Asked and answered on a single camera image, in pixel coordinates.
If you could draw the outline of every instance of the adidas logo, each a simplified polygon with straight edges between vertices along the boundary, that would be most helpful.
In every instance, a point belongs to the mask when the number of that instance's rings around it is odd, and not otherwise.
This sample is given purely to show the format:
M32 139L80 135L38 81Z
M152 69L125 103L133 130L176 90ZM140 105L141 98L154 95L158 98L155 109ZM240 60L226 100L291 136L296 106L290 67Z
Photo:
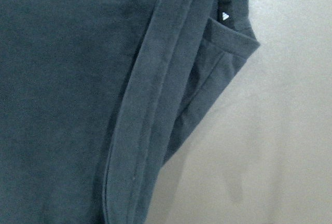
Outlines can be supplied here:
M229 15L225 12L223 12L223 21L229 18Z

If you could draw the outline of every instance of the dark blue garment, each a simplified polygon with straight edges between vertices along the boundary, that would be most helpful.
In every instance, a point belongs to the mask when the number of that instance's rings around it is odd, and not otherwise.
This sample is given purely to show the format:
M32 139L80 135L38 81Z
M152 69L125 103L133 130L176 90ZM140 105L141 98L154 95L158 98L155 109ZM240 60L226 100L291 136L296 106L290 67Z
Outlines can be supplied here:
M0 5L1 224L143 224L159 170L259 47L248 0Z

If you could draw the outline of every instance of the garment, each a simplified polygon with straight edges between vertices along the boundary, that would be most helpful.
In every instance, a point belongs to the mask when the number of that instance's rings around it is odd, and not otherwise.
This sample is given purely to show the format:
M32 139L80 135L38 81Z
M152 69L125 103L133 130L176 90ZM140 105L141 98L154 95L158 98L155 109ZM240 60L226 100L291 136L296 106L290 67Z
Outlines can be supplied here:
M259 47L248 0L0 0L0 223L144 223Z

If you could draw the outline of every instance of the clothing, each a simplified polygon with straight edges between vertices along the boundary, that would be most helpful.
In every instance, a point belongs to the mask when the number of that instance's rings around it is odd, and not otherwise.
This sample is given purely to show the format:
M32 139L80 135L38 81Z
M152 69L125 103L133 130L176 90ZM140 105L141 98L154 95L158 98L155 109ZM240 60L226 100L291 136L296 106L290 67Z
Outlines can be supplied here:
M159 170L259 47L247 0L0 4L0 223L144 223Z

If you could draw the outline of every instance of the white background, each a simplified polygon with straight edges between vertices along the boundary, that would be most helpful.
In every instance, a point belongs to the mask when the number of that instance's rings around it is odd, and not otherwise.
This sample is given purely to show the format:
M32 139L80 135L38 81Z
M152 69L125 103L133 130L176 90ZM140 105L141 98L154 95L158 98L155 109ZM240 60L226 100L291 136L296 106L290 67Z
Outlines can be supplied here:
M161 169L146 224L332 223L332 0L250 0L259 49Z

